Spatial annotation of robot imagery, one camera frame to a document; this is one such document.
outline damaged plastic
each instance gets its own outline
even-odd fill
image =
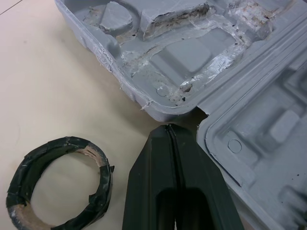
[[[78,152],[93,158],[100,169],[100,184],[95,194],[89,196],[89,204],[77,217],[59,226],[41,221],[31,207],[34,187],[44,170],[57,158]],[[8,190],[6,207],[13,224],[19,230],[80,230],[107,211],[111,199],[112,172],[108,160],[99,147],[88,140],[76,137],[60,138],[28,153],[19,165]]]
[[[307,17],[303,0],[55,2],[82,45],[158,121],[189,113],[229,81],[240,82],[231,70],[243,69],[247,56],[253,62],[284,31],[301,30]]]

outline plastic case lid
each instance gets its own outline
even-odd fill
[[[198,143],[255,229],[307,211],[303,0],[55,0],[81,44],[158,121],[199,107]]]

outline circular indent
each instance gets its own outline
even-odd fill
[[[228,142],[228,148],[233,152],[233,153],[239,153],[242,150],[242,145],[241,143],[236,140],[232,139]]]
[[[169,94],[169,91],[168,91],[168,88],[166,86],[160,86],[158,89],[157,89],[157,93],[162,96],[162,97],[165,97]]]

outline torn gray plastic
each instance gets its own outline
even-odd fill
[[[55,2],[81,44],[158,121],[215,101],[216,91],[240,82],[234,72],[246,57],[301,30],[307,17],[303,0]]]
[[[303,224],[295,207],[305,208],[307,194],[306,161],[298,160],[307,149],[306,1],[55,2],[81,44],[154,119],[196,107],[209,115],[198,142],[255,229]],[[289,181],[293,168],[301,172]]]

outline beige table surface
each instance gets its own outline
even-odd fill
[[[120,230],[130,168],[160,123],[79,44],[53,0],[17,2],[0,1],[0,229],[15,229],[5,199],[23,157],[50,140],[77,136],[115,165],[108,212],[87,229]],[[181,125],[195,133],[202,119],[195,112]],[[78,154],[56,160],[36,185],[35,213],[54,225],[77,216],[98,187],[98,172]]]

